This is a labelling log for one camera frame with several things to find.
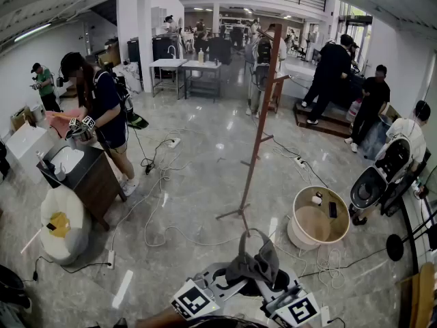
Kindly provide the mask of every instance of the pink cloth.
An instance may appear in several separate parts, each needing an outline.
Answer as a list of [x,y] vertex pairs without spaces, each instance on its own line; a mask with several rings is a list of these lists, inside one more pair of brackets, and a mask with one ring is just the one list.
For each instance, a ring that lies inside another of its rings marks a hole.
[[[65,118],[53,117],[53,113],[55,113],[55,112],[46,111],[46,117],[47,117],[48,123],[50,124],[50,126],[52,126],[58,132],[58,134],[63,139],[65,139],[67,132],[69,130],[68,124],[70,123],[70,121],[68,119],[65,119]],[[80,116],[81,110],[79,108],[76,108],[76,109],[72,109],[71,111],[64,112],[64,114],[68,115],[72,118],[77,118]]]

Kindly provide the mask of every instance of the round black base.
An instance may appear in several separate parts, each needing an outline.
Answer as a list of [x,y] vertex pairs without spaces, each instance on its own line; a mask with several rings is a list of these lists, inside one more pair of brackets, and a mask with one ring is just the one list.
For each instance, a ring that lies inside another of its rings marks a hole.
[[386,242],[387,254],[389,258],[393,261],[401,260],[404,254],[404,244],[402,243],[401,237],[397,234],[392,234],[387,238]]

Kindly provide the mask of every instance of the ceiling light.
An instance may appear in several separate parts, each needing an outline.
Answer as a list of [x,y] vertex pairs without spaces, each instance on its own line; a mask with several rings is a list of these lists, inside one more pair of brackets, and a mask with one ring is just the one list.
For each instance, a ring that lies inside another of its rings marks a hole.
[[26,33],[24,33],[23,35],[20,35],[19,37],[17,37],[14,42],[20,41],[23,38],[26,38],[27,36],[30,36],[33,33],[36,33],[37,31],[40,31],[41,29],[47,28],[49,25],[51,25],[51,23],[47,23],[46,25],[42,25],[41,27],[38,27],[36,29],[33,29],[31,31],[28,31]]

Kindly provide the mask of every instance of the green shirt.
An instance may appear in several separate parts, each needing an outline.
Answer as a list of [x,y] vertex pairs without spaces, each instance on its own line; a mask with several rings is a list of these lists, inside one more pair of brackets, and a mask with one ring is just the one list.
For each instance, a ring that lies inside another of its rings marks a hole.
[[[47,68],[44,69],[44,72],[42,72],[41,74],[36,75],[36,80],[41,82],[41,83],[47,79],[51,79],[50,70],[48,70]],[[52,84],[48,84],[48,85],[40,88],[40,96],[41,97],[43,97],[45,95],[49,95],[52,92],[53,92],[53,85]]]

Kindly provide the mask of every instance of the white bucket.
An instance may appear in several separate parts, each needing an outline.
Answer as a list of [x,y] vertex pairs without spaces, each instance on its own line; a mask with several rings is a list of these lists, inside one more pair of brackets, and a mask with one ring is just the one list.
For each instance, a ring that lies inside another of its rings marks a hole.
[[[319,192],[322,205],[311,198]],[[337,207],[337,217],[329,216],[329,203]],[[340,241],[348,232],[350,224],[348,207],[334,192],[326,187],[307,187],[294,198],[292,218],[288,222],[287,233],[291,242],[300,249],[311,250],[321,244]]]
[[42,120],[42,109],[41,109],[41,105],[34,105],[31,108],[31,112],[33,114],[33,117],[35,118],[36,122],[39,122],[40,120]]

